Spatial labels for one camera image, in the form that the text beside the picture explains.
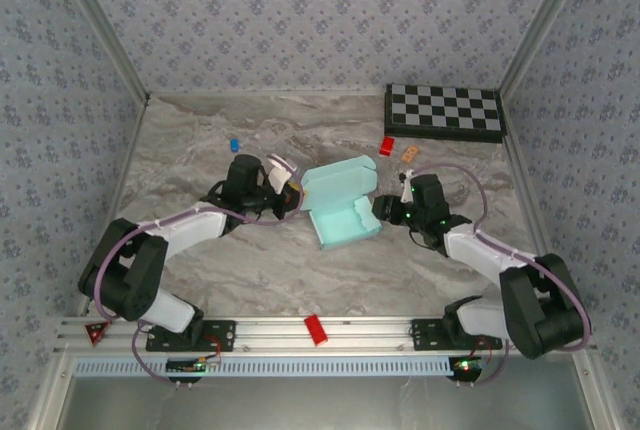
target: gray marble table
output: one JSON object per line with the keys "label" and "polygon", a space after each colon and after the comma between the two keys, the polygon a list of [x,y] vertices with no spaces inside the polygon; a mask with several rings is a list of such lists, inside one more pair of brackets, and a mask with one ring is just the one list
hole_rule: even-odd
{"label": "gray marble table", "polygon": [[[154,98],[144,117],[126,177],[120,215],[153,219],[191,206],[224,179],[241,151],[266,162],[275,152],[302,170],[362,154],[378,166],[375,194],[399,193],[400,160],[420,148],[413,168],[455,162],[485,185],[490,213],[484,229],[531,250],[501,145],[396,139],[391,157],[378,154],[382,96],[218,96]],[[456,213],[480,215],[478,191],[456,170],[439,170]],[[208,315],[439,315],[444,305],[496,289],[463,264],[415,246],[406,228],[383,224],[374,238],[320,250],[305,213],[274,228],[245,225],[198,244],[167,262],[163,286]]]}

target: open cardboard box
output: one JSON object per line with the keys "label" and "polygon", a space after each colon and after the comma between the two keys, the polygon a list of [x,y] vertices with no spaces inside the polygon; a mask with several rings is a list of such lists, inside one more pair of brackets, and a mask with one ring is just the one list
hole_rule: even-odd
{"label": "open cardboard box", "polygon": [[372,237],[382,228],[366,196],[378,185],[371,158],[363,155],[314,168],[304,174],[302,185],[302,210],[309,210],[323,249]]}

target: chessboard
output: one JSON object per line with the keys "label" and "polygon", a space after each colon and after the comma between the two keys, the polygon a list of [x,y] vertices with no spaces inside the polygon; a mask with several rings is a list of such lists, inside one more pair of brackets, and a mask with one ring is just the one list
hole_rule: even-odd
{"label": "chessboard", "polygon": [[501,143],[507,134],[500,94],[428,85],[387,85],[384,134]]}

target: gray floor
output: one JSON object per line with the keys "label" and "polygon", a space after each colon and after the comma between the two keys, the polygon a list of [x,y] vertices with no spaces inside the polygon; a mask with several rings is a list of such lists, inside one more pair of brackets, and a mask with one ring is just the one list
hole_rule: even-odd
{"label": "gray floor", "polygon": [[[400,157],[413,144],[420,153],[412,168],[453,162],[472,169],[489,198],[483,228],[531,250],[502,145],[397,138],[383,157],[382,112],[381,95],[153,98],[120,215],[152,220],[193,205],[226,177],[234,137],[267,168],[271,152],[303,171],[368,155],[377,165],[374,194],[400,193],[398,173],[410,168]],[[482,205],[471,180],[457,170],[437,174],[452,211],[477,218]],[[163,287],[225,316],[439,315],[451,302],[495,290],[466,265],[412,244],[406,227],[385,223],[374,238],[321,251],[307,214],[273,228],[246,225],[176,255]]]}
{"label": "gray floor", "polygon": [[229,378],[174,390],[148,378],[75,379],[58,430],[589,430],[569,356],[512,358],[497,383],[443,377]]}

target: floral wallpaper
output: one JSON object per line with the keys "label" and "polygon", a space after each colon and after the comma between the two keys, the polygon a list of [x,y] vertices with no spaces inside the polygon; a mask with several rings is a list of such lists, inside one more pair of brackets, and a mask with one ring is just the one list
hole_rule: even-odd
{"label": "floral wallpaper", "polygon": [[568,259],[640,428],[640,0],[568,0],[507,102],[552,246]]}
{"label": "floral wallpaper", "polygon": [[541,0],[99,0],[151,92],[497,87]]}
{"label": "floral wallpaper", "polygon": [[23,428],[137,106],[73,0],[2,0],[0,428]]}

